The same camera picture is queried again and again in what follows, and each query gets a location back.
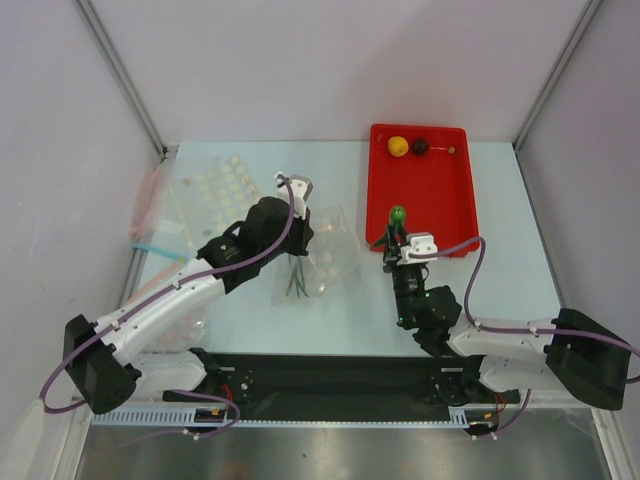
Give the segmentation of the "yellow lemon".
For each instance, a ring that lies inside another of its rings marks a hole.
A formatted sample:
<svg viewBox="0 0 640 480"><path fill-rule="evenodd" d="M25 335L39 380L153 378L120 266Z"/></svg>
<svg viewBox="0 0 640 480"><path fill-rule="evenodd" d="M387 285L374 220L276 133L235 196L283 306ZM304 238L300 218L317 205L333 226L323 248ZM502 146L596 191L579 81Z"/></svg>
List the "yellow lemon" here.
<svg viewBox="0 0 640 480"><path fill-rule="evenodd" d="M409 152L409 143L402 136L392 136L387 141L387 150L394 158L401 158Z"/></svg>

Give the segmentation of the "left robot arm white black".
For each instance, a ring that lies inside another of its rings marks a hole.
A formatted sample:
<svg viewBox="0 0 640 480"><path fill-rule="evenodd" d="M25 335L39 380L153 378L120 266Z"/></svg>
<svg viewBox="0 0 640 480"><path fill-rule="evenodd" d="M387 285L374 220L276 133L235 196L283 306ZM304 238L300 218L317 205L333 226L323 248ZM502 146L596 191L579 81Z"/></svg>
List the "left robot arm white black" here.
<svg viewBox="0 0 640 480"><path fill-rule="evenodd" d="M150 354L149 345L191 311L257 277L282 254L307 255L313 236L301 197L263 197L243 221L203 246L171 279L131 305L91 322L78 315L65 326L64 369L95 414L133 396L188 391L214 397L219 374L197 354Z"/></svg>

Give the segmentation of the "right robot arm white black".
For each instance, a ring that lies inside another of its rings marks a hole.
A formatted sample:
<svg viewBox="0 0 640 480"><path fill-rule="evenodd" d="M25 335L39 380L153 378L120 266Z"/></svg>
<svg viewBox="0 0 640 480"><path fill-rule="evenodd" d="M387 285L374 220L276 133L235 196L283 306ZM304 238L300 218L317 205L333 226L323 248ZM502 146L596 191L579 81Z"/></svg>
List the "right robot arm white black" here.
<svg viewBox="0 0 640 480"><path fill-rule="evenodd" d="M439 250L429 233L410 234L390 221L377 245L390 274L397 324L434 358L477 357L461 376L463 393L484 401L505 390L562 388L591 407L619 411L637 348L591 317L563 308L553 318L509 323L474 316L468 297L458 301L449 286L427 288L429 261L458 251Z"/></svg>

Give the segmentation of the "green chili pepper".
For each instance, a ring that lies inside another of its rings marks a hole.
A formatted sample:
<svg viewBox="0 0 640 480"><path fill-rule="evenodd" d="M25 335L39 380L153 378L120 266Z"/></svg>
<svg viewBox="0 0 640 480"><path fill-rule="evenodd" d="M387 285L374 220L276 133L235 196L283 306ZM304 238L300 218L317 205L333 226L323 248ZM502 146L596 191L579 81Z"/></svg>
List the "green chili pepper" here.
<svg viewBox="0 0 640 480"><path fill-rule="evenodd" d="M406 210L401 205L395 205L391 208L389 212L390 223L399 223L403 222L405 226L406 222Z"/></svg>

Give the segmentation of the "green scallion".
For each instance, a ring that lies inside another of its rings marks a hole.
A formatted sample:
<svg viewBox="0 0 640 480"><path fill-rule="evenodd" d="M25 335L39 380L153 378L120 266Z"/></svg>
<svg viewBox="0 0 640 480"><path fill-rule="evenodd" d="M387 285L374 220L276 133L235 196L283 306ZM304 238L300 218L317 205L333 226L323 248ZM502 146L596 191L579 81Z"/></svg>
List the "green scallion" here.
<svg viewBox="0 0 640 480"><path fill-rule="evenodd" d="M297 298L308 298L309 295L306 289L306 280L302 259L300 257L290 256L288 258L288 266L289 279L285 290L285 295L287 297L290 297L292 293L295 293Z"/></svg>

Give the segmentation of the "clear dotted zip bag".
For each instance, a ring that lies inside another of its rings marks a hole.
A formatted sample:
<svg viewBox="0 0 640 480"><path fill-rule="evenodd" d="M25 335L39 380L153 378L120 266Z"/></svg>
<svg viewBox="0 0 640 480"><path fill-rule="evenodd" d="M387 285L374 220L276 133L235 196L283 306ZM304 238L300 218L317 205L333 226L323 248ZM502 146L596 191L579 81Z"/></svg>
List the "clear dotted zip bag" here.
<svg viewBox="0 0 640 480"><path fill-rule="evenodd" d="M295 293L285 295L289 279L288 258L276 261L276 273L271 300L274 306L287 305L320 298L351 274L360 260L360 242L352 222L342 205L328 206L311 214L310 225L314 236L309 244L309 255L303 262L308 298L297 298Z"/></svg>

